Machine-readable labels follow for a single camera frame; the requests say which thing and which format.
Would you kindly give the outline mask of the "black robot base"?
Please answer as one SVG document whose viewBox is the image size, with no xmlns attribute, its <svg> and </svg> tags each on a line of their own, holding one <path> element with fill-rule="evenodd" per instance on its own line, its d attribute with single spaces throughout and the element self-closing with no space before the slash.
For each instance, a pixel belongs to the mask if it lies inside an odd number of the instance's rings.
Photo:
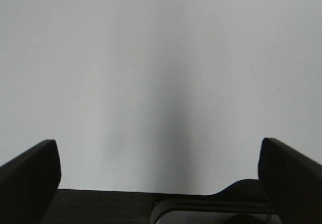
<svg viewBox="0 0 322 224">
<path fill-rule="evenodd" d="M 174 211 L 277 214 L 259 180 L 210 195 L 58 189 L 42 223 L 157 223 Z"/>
</svg>

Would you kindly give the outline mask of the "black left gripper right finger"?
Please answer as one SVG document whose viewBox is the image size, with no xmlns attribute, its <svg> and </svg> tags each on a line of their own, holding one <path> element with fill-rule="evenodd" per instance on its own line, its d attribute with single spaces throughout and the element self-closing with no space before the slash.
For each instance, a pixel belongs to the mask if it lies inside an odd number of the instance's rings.
<svg viewBox="0 0 322 224">
<path fill-rule="evenodd" d="M 319 163 L 275 138 L 264 138 L 258 177 L 282 223 L 321 223 Z"/>
</svg>

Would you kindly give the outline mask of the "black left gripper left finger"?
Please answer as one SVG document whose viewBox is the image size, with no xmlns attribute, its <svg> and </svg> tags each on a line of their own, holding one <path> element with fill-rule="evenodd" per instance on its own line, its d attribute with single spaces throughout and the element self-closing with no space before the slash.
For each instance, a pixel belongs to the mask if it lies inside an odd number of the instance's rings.
<svg viewBox="0 0 322 224">
<path fill-rule="evenodd" d="M 54 140 L 44 140 L 2 165 L 1 223 L 41 223 L 60 181 Z"/>
</svg>

